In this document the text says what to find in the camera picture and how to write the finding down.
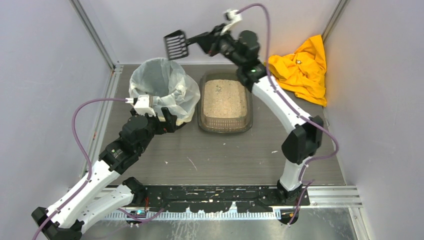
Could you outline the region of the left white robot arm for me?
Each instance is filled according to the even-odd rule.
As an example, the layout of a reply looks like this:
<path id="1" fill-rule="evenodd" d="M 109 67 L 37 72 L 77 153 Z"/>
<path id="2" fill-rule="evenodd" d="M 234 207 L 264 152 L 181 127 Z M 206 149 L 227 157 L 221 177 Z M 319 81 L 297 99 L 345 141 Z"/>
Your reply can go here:
<path id="1" fill-rule="evenodd" d="M 156 135 L 178 129 L 177 116 L 161 108 L 164 120 L 135 110 L 119 137 L 108 144 L 86 176 L 51 206 L 36 208 L 31 216 L 49 240 L 79 240 L 94 223 L 127 205 L 144 205 L 148 194 L 135 177 L 129 177 L 104 197 L 95 196 L 136 163 Z"/>

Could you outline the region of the brown plastic litter box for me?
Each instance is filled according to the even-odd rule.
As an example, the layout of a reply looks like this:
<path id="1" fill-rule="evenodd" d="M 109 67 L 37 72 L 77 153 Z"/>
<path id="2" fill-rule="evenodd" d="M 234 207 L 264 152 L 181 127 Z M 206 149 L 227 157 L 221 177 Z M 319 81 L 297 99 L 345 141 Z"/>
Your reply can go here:
<path id="1" fill-rule="evenodd" d="M 252 94 L 241 84 L 235 70 L 207 71 L 200 79 L 197 105 L 199 127 L 211 133 L 243 133 L 253 125 Z"/>

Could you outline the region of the black litter scoop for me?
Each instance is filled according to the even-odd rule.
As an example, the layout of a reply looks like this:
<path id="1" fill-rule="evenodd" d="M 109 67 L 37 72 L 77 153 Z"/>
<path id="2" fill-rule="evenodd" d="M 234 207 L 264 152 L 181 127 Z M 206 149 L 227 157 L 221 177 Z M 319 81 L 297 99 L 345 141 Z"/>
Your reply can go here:
<path id="1" fill-rule="evenodd" d="M 197 42 L 197 36 L 187 38 L 182 30 L 176 30 L 163 37 L 166 56 L 169 60 L 178 60 L 189 56 L 189 46 Z"/>

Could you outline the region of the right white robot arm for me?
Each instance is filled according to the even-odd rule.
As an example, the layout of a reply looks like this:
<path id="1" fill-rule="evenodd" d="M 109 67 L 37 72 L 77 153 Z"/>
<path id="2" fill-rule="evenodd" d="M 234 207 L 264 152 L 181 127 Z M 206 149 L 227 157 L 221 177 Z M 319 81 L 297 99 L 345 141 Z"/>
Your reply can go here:
<path id="1" fill-rule="evenodd" d="M 229 32 L 222 34 L 223 28 L 218 25 L 212 31 L 181 40 L 181 43 L 185 49 L 197 44 L 205 54 L 211 57 L 221 54 L 234 63 L 240 83 L 265 103 L 282 123 L 287 132 L 281 145 L 286 161 L 275 194 L 281 201 L 294 200 L 302 191 L 304 167 L 321 146 L 323 119 L 307 114 L 279 88 L 259 60 L 260 44 L 254 32 L 244 30 L 234 39 Z"/>

